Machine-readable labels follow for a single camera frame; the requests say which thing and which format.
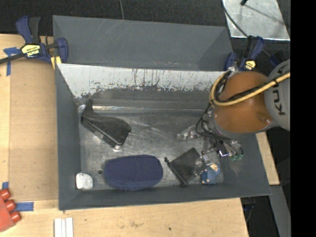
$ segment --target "blue clamp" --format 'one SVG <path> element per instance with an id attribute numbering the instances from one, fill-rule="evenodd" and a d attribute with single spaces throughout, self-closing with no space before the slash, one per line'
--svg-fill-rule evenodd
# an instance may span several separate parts
<path id="1" fill-rule="evenodd" d="M 27 59 L 38 59 L 46 63 L 51 64 L 52 55 L 49 54 L 49 50 L 52 48 L 59 48 L 59 56 L 63 63 L 68 58 L 68 46 L 64 38 L 59 38 L 53 44 L 47 45 L 40 42 L 38 34 L 38 26 L 40 17 L 23 16 L 19 18 L 15 25 L 16 29 L 25 41 L 25 45 L 20 48 L 20 53 L 12 56 L 8 56 L 0 60 L 0 64 L 4 62 L 10 62 L 21 57 Z"/>
<path id="2" fill-rule="evenodd" d="M 236 63 L 236 69 L 239 71 L 252 70 L 256 66 L 255 59 L 262 52 L 264 46 L 265 42 L 262 37 L 249 36 L 244 55 L 237 59 L 237 54 L 231 52 L 226 59 L 224 71 L 226 71 L 229 67 L 233 67 L 234 63 Z"/>

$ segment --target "blue sponge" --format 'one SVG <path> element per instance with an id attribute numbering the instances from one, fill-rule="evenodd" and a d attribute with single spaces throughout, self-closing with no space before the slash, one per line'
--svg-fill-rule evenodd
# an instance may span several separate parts
<path id="1" fill-rule="evenodd" d="M 119 157 L 105 163 L 104 177 L 112 188 L 141 190 L 160 182 L 162 166 L 156 157 L 150 155 Z"/>

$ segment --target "metal plate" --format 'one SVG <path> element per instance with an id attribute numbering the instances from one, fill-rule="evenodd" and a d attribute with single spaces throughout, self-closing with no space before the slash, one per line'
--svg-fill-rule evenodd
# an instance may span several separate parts
<path id="1" fill-rule="evenodd" d="M 232 19 L 247 34 L 260 36 L 267 40 L 290 40 L 277 0 L 223 0 Z M 232 37 L 245 38 L 226 15 Z"/>

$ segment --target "small blue object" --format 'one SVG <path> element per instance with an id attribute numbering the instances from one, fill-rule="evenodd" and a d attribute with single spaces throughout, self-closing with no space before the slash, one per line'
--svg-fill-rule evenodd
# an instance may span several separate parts
<path id="1" fill-rule="evenodd" d="M 2 189 L 9 189 L 9 182 L 2 183 Z"/>
<path id="2" fill-rule="evenodd" d="M 106 162 L 104 177 L 112 188 L 141 190 L 162 179 L 162 166 L 156 157 L 150 155 L 114 158 Z"/>
<path id="3" fill-rule="evenodd" d="M 216 184 L 216 176 L 221 172 L 221 168 L 217 166 L 217 171 L 212 167 L 208 167 L 201 173 L 201 182 L 206 185 Z"/>
<path id="4" fill-rule="evenodd" d="M 10 47 L 10 48 L 5 48 L 4 53 L 9 57 L 12 54 L 19 54 L 21 52 L 20 49 L 16 47 Z M 6 66 L 6 76 L 8 77 L 11 74 L 11 62 L 8 61 L 7 66 Z"/>
<path id="5" fill-rule="evenodd" d="M 18 202 L 15 211 L 34 211 L 34 202 Z"/>

